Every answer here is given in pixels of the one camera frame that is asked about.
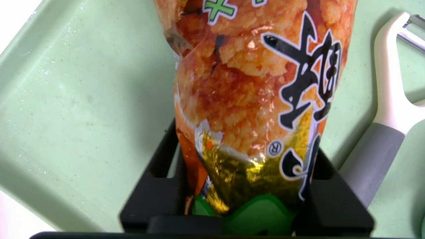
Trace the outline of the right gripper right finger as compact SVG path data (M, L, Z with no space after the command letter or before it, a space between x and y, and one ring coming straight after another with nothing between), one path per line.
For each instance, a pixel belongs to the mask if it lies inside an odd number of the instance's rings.
M306 200L293 221L296 236L370 236L375 221L322 150Z

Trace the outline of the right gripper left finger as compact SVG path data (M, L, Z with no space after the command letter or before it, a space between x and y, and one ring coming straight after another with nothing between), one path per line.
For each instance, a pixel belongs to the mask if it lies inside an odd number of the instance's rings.
M185 215L185 160L172 121L120 213L126 233L223 233L223 220Z

